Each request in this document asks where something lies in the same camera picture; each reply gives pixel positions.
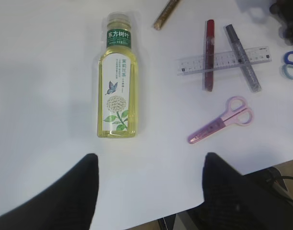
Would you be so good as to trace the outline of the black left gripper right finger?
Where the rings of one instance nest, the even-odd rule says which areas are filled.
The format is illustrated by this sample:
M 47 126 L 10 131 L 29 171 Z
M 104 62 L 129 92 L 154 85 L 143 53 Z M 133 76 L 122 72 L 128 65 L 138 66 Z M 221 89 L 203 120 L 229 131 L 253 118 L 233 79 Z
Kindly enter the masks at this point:
M 203 230 L 293 230 L 293 200 L 276 190 L 290 176 L 261 170 L 241 175 L 216 153 L 205 157 L 204 202 L 189 210 Z

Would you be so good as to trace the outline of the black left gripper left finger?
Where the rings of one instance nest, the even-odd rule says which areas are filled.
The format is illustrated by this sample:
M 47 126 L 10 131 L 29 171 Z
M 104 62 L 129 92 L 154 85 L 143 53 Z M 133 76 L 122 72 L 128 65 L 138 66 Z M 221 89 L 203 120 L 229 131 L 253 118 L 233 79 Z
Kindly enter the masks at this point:
M 50 187 L 1 215 L 0 230 L 88 230 L 98 191 L 98 157 L 89 153 Z

